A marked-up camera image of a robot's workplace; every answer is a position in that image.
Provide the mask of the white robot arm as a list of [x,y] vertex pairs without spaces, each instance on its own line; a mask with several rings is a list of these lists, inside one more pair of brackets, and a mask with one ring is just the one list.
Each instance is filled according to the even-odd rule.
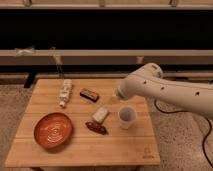
[[166,80],[155,63],[130,73],[115,92],[121,100],[134,96],[155,98],[213,120],[213,85]]

